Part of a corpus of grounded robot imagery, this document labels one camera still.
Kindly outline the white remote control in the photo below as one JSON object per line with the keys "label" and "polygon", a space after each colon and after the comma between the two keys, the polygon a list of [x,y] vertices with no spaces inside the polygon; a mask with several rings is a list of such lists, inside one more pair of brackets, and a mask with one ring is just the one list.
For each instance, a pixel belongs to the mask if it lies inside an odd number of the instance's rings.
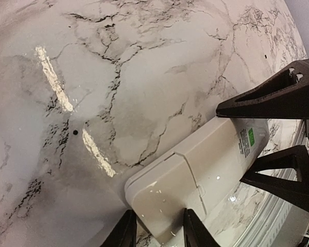
{"label": "white remote control", "polygon": [[176,153],[186,158],[206,219],[254,163],[268,139],[266,119],[214,117],[163,155]]}

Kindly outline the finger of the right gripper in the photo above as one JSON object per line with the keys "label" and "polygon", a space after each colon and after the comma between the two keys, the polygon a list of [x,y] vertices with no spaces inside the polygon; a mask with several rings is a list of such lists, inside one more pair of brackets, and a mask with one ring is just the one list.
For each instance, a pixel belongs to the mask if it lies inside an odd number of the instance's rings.
{"label": "finger of the right gripper", "polygon": [[[296,181],[260,173],[270,169],[287,168],[296,172]],[[304,145],[293,146],[257,158],[240,181],[309,212],[309,153]]]}
{"label": "finger of the right gripper", "polygon": [[309,59],[293,61],[259,86],[220,103],[216,115],[309,119]]}

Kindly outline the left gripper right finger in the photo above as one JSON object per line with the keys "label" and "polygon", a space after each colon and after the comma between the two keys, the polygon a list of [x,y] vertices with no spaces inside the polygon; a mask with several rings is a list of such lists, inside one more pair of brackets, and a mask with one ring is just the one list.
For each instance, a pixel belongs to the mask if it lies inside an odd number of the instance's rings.
{"label": "left gripper right finger", "polygon": [[186,247],[220,247],[192,209],[184,209],[183,235]]}

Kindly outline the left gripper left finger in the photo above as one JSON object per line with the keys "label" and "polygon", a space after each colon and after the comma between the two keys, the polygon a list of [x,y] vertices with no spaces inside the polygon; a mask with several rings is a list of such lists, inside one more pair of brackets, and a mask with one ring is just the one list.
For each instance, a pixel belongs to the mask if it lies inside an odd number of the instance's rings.
{"label": "left gripper left finger", "polygon": [[107,246],[136,246],[136,214],[127,210],[107,237]]}

